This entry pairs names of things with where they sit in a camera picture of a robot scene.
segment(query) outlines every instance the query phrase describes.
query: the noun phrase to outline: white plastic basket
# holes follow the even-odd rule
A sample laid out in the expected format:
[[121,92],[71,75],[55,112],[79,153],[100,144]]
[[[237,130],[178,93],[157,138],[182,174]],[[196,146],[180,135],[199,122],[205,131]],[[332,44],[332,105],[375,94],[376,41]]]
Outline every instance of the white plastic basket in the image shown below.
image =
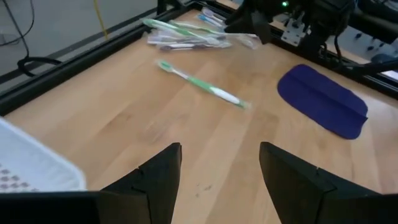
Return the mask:
[[80,169],[0,118],[0,193],[85,189]]

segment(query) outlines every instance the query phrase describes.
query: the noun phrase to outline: wooden table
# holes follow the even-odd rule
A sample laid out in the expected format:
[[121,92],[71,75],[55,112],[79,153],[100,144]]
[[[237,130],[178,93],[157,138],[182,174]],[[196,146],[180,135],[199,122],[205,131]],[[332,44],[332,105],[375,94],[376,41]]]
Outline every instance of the wooden table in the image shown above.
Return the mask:
[[[196,13],[180,20],[194,20]],[[161,71],[158,58],[251,102],[252,109]],[[369,120],[359,138],[326,131],[279,96],[279,79],[300,63],[367,103]],[[165,54],[142,39],[6,119],[79,166],[89,189],[112,183],[171,142],[181,142],[173,223],[279,223],[262,180],[261,141],[367,188],[398,192],[398,102],[272,44]]]

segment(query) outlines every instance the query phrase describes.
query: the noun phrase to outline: metal bracket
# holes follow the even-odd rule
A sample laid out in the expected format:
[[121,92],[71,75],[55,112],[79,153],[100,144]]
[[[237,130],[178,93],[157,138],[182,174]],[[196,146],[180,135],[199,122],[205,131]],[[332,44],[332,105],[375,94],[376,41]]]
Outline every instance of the metal bracket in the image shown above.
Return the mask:
[[157,0],[157,15],[165,12],[168,5],[171,5],[176,9],[185,7],[181,0]]
[[289,19],[286,29],[280,38],[284,42],[297,47],[300,44],[301,39],[305,37],[304,28],[304,23],[296,21],[295,19]]

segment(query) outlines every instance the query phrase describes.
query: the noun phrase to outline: folded blue cloth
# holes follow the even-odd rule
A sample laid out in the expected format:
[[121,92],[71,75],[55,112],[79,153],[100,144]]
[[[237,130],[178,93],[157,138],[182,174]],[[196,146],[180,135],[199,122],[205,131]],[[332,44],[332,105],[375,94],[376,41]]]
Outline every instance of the folded blue cloth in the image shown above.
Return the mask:
[[307,65],[287,72],[278,92],[295,109],[346,139],[356,139],[368,119],[362,99]]

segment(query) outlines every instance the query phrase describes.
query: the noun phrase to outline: floor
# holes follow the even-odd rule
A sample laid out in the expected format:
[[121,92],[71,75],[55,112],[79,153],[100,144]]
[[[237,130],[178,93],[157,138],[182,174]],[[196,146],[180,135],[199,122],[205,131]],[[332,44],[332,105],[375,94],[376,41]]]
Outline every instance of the floor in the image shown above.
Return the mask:
[[[98,3],[106,27],[114,26],[156,6],[156,0],[99,0]],[[12,0],[9,1],[9,5],[21,30],[27,30],[31,22],[29,1]],[[34,28],[26,37],[31,56],[47,56],[101,31],[92,0],[36,0],[34,6],[36,15]],[[12,37],[10,35],[17,35],[3,4],[0,4],[0,33],[7,34],[7,39]],[[339,38],[341,47],[366,59],[379,53],[389,55],[394,53],[394,48],[388,45],[377,50],[366,51],[372,38],[365,35],[359,40],[354,40],[357,33],[358,31],[355,29],[347,28]],[[104,41],[103,38],[62,57],[61,60],[66,60],[102,41]],[[25,54],[22,42],[17,45],[0,47],[0,74],[15,70],[17,61]],[[7,90],[10,86],[26,79],[28,79],[26,76],[20,76],[4,83],[0,85],[0,91]]]

